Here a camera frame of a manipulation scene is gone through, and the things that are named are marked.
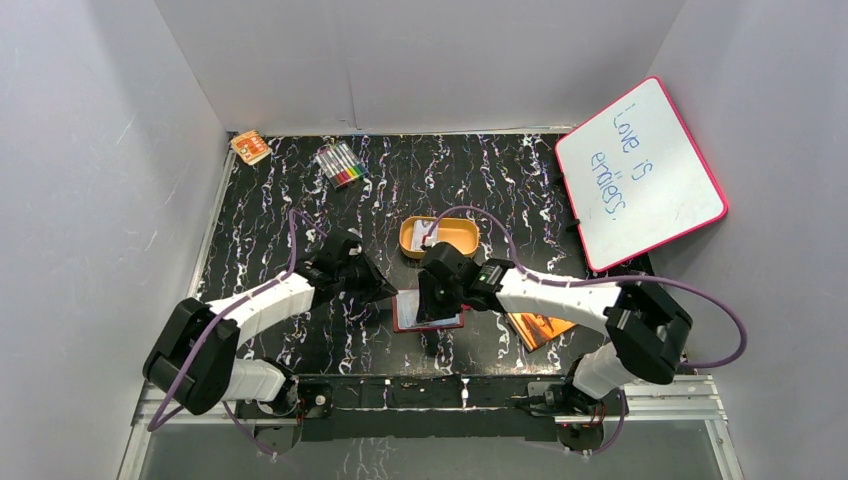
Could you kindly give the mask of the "red leather card holder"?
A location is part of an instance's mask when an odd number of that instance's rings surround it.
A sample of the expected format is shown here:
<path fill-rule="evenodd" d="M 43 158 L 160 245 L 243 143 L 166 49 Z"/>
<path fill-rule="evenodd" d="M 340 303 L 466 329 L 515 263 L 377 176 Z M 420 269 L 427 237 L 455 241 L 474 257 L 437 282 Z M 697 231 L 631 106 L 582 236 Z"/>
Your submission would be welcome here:
<path fill-rule="evenodd" d="M 465 324 L 464 313 L 445 319 L 420 320 L 419 291 L 403 289 L 392 299 L 392 320 L 395 333 L 412 333 L 433 330 L 449 330 L 462 328 Z"/>

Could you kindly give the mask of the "white credit card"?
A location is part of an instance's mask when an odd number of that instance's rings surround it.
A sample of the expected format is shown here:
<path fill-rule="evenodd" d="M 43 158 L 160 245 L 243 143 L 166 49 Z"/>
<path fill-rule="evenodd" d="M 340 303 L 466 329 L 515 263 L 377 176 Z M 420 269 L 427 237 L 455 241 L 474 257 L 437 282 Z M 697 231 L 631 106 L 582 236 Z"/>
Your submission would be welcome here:
<path fill-rule="evenodd" d="M 434 246 L 438 241 L 438 225 L 433 220 L 417 219 L 413 222 L 410 238 L 410 250 L 423 252 L 426 247 Z"/>

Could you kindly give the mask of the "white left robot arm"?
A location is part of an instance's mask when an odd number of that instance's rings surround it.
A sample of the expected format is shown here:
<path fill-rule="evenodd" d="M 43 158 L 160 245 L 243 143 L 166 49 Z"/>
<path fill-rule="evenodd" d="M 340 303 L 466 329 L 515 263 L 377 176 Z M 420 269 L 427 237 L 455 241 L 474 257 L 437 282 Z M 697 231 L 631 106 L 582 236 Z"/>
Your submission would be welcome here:
<path fill-rule="evenodd" d="M 148 354 L 142 375 L 194 415 L 221 402 L 257 401 L 275 416 L 298 406 L 297 377 L 269 359 L 240 359 L 248 340 L 345 295 L 361 303 L 398 293 L 351 232 L 329 234 L 292 271 L 238 295 L 180 301 Z"/>

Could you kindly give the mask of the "small orange card box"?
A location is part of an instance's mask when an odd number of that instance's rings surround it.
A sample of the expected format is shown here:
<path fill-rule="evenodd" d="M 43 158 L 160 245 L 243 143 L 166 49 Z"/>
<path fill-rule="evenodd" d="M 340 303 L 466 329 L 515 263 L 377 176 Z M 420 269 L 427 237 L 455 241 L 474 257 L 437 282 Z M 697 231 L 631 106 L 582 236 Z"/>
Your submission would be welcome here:
<path fill-rule="evenodd" d="M 234 136 L 230 140 L 230 145 L 246 165 L 254 165 L 271 154 L 269 145 L 256 130 Z"/>

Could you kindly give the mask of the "orange oval tray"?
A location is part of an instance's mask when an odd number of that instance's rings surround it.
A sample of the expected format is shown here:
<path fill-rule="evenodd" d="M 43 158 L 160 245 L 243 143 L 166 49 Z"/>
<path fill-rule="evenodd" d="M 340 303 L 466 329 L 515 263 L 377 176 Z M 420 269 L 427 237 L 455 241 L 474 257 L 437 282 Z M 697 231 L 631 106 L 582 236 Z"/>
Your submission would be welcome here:
<path fill-rule="evenodd" d="M 425 251 L 413 252 L 410 250 L 410 238 L 413 222 L 417 219 L 428 219 L 435 221 L 435 217 L 411 216 L 405 219 L 400 226 L 399 245 L 403 254 L 414 260 L 424 257 Z M 438 242 L 447 242 L 455 247 L 462 255 L 473 258 L 479 248 L 480 232 L 477 225 L 464 218 L 445 217 L 438 222 Z"/>

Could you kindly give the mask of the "orange book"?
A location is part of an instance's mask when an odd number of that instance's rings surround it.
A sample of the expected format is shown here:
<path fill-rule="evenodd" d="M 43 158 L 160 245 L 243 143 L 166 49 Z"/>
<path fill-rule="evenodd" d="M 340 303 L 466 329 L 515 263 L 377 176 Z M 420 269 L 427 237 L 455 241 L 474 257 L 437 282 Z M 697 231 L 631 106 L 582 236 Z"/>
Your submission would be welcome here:
<path fill-rule="evenodd" d="M 540 349 L 576 326 L 568 320 L 534 313 L 509 313 L 507 319 L 528 352 Z"/>

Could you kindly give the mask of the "pack of coloured markers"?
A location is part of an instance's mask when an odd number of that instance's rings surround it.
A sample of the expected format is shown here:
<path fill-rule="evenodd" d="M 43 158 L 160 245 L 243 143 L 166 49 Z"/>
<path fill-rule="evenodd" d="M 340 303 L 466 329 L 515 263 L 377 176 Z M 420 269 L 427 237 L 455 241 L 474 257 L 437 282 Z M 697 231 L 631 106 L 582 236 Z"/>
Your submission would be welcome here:
<path fill-rule="evenodd" d="M 344 141 L 322 147 L 315 155 L 315 161 L 335 189 L 367 176 L 365 164 Z"/>

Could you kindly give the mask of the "pink framed whiteboard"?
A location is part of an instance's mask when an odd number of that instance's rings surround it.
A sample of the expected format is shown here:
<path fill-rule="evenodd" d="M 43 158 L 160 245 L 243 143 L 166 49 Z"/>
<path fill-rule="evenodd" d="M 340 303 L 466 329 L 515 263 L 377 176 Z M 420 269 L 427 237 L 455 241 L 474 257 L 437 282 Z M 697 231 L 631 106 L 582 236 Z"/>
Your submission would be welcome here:
<path fill-rule="evenodd" d="M 722 219 L 728 202 L 662 80 L 651 76 L 557 141 L 594 272 Z"/>

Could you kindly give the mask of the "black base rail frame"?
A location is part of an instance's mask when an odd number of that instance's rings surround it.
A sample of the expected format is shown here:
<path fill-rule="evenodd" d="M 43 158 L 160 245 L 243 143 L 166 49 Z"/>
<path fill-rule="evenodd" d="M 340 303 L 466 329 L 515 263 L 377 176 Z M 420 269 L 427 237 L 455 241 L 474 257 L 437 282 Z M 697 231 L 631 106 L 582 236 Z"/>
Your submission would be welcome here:
<path fill-rule="evenodd" d="M 669 385 L 635 381 L 585 406 L 560 395 L 557 375 L 303 375 L 281 411 L 257 401 L 226 400 L 203 414 L 170 403 L 153 418 L 162 393 L 148 388 L 143 426 L 213 424 L 247 431 L 268 451 L 347 439 L 517 438 L 595 453 L 627 421 L 704 421 L 710 433 L 728 420 L 708 376 L 679 375 Z"/>

